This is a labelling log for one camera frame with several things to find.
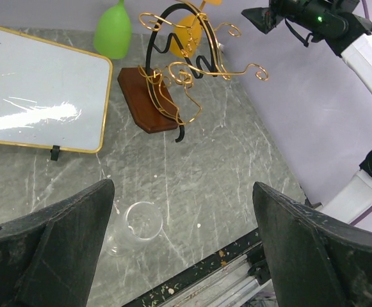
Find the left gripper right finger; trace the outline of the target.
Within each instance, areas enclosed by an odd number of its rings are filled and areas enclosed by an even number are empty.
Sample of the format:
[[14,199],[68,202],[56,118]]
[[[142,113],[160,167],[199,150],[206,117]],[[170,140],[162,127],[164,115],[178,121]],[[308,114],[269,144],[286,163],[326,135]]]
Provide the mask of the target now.
[[279,306],[372,306],[372,232],[262,182],[252,199]]

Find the clear wine glass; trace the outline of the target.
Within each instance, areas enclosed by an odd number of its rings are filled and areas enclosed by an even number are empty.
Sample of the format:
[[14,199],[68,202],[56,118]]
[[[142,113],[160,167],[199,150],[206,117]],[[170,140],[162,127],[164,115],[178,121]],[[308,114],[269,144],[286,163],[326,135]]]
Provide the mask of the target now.
[[122,256],[144,248],[163,229],[163,214],[154,203],[139,201],[125,210],[114,210],[106,228],[103,250]]

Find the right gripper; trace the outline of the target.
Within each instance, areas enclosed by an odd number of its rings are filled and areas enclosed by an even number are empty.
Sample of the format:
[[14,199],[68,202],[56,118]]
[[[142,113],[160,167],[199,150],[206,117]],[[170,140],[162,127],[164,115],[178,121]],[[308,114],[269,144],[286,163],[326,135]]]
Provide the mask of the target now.
[[269,1],[267,8],[247,8],[241,14],[260,32],[268,34],[284,19],[285,0]]

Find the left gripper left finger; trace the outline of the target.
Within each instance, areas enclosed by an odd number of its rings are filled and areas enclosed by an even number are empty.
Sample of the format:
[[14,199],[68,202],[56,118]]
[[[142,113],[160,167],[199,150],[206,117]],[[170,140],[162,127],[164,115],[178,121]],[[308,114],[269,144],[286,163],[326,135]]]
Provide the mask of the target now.
[[114,195],[104,179],[0,224],[0,306],[86,306]]

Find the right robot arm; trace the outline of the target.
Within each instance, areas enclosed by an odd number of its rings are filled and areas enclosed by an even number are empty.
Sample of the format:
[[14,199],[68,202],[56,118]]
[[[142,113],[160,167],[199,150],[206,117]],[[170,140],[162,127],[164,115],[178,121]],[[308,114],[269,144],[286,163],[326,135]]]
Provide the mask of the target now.
[[269,79],[254,100],[305,197],[356,225],[372,213],[372,22],[359,1],[267,1],[259,30]]

